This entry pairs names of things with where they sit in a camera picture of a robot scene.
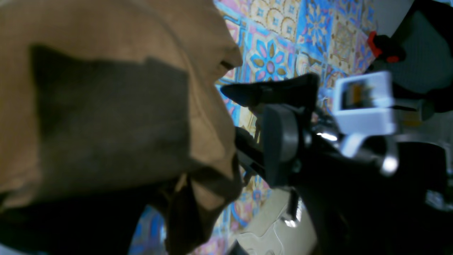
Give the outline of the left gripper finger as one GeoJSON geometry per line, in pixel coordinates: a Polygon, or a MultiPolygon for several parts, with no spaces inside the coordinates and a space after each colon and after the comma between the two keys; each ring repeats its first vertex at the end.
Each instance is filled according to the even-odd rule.
{"type": "Polygon", "coordinates": [[[313,132],[311,112],[267,105],[265,179],[304,202],[324,255],[451,255],[452,175],[444,147],[371,137],[358,159],[313,132]]]}

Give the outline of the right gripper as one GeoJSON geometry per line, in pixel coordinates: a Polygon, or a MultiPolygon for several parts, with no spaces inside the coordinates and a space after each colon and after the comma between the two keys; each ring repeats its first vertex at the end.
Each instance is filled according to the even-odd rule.
{"type": "MultiPolygon", "coordinates": [[[[271,104],[284,104],[311,112],[313,132],[347,158],[358,159],[371,137],[398,136],[389,72],[339,79],[334,88],[331,114],[324,113],[317,106],[319,81],[318,74],[307,73],[281,81],[237,83],[221,87],[220,92],[225,97],[258,113],[257,122],[261,127],[259,142],[246,129],[236,128],[235,144],[239,164],[246,173],[259,175],[267,183],[262,121],[265,107],[271,104]]],[[[304,202],[290,188],[278,189],[286,189],[290,193],[286,212],[280,220],[288,227],[296,227],[306,210],[304,202]]]]}

